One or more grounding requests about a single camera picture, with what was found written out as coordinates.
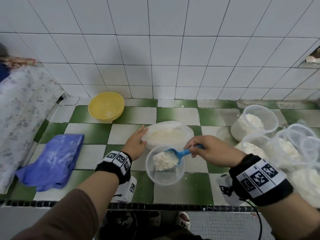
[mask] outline green and white checkered countertop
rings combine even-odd
[[[310,101],[225,101],[225,100],[170,100],[125,99],[123,114],[112,123],[101,123],[88,113],[91,98],[62,100],[40,127],[29,162],[34,162],[46,143],[55,135],[64,133],[84,134],[84,143],[69,182],[63,189],[36,192],[15,179],[6,195],[0,200],[59,201],[70,190],[93,172],[96,163],[112,150],[120,150],[130,135],[142,124],[148,126],[163,121],[179,121],[188,125],[194,135],[214,135],[231,145],[238,142],[230,134],[230,126],[243,109],[250,104],[261,104],[271,109],[279,119],[279,129],[303,119],[320,132],[320,109]],[[150,150],[132,163],[131,174],[138,183],[133,203],[227,205],[216,183],[216,178],[228,171],[208,164],[197,156],[186,156],[186,172],[182,179],[171,186],[159,187],[149,179],[145,160]]]

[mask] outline shoe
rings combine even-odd
[[[186,228],[188,230],[190,230],[190,217],[188,215],[188,213],[186,213],[185,211],[180,211],[177,214],[176,217],[176,225],[178,226],[182,226],[183,228]]]
[[[160,227],[161,214],[160,211],[150,211],[148,214],[149,227]]]

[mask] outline black cable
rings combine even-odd
[[[260,222],[260,233],[259,233],[258,240],[261,240],[261,236],[262,236],[262,221],[261,221],[259,212],[257,211],[257,209],[249,201],[246,201],[245,199],[239,199],[239,200],[242,200],[242,201],[248,203],[254,209],[254,211],[257,213],[258,218],[259,218],[259,222]]]

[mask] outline blue cloth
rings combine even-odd
[[[38,159],[16,174],[19,181],[36,190],[62,189],[68,182],[78,159],[84,135],[64,134],[52,138]]]

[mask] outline yellow plastic bowl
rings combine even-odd
[[[103,122],[120,117],[125,108],[123,97],[116,92],[103,92],[94,97],[88,107],[91,116]]]

